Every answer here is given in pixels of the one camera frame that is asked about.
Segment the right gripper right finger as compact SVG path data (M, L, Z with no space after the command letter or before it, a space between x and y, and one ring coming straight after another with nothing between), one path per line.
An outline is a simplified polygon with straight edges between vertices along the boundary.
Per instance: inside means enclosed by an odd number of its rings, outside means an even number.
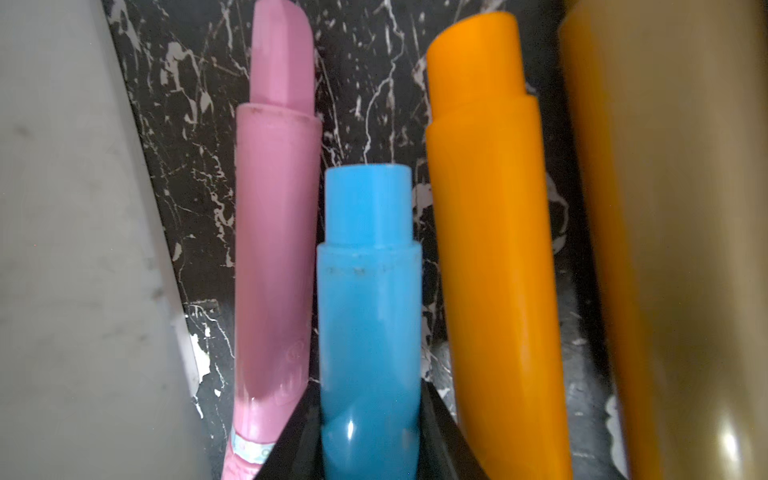
M434 385L421 381L420 479L488 480Z

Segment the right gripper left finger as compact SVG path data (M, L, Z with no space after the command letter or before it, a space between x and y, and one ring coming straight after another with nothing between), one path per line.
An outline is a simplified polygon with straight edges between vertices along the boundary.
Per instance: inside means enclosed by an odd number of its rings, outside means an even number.
M320 386L311 382L255 480L321 478Z

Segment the blue toy microphone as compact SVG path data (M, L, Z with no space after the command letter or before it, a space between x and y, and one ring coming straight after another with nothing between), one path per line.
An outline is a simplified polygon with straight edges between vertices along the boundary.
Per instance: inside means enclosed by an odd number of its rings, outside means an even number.
M419 461L422 247L411 170L325 174L317 248L321 441L328 479L414 479Z

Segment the white three-drawer cabinet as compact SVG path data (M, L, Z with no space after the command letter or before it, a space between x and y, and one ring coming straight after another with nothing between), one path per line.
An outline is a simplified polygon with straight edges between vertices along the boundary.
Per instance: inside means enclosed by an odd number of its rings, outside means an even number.
M1 5L1 475L207 479L191 352L102 6Z

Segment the pink toy microphone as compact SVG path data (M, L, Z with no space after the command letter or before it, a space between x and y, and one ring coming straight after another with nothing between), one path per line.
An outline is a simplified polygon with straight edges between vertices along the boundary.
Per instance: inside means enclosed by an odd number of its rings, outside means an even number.
M290 1L253 11L236 111L235 393L222 475L251 479L308 383L322 125L314 39Z

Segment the tan toy microphone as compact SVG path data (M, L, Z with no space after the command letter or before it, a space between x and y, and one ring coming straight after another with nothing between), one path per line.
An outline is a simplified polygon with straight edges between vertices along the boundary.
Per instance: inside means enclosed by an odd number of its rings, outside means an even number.
M767 475L767 5L570 1L561 59L633 479Z

